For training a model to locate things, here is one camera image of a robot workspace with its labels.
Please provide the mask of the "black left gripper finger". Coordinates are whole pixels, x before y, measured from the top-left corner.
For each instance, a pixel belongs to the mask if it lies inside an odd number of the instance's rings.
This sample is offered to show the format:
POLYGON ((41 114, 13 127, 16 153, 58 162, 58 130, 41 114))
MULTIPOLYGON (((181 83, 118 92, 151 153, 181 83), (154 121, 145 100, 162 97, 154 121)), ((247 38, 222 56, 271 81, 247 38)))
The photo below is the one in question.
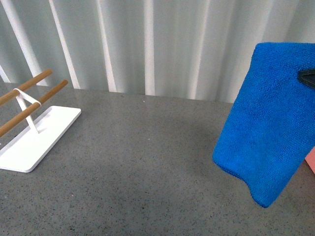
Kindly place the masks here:
POLYGON ((315 88, 315 69, 299 71, 298 81, 311 88, 315 88))

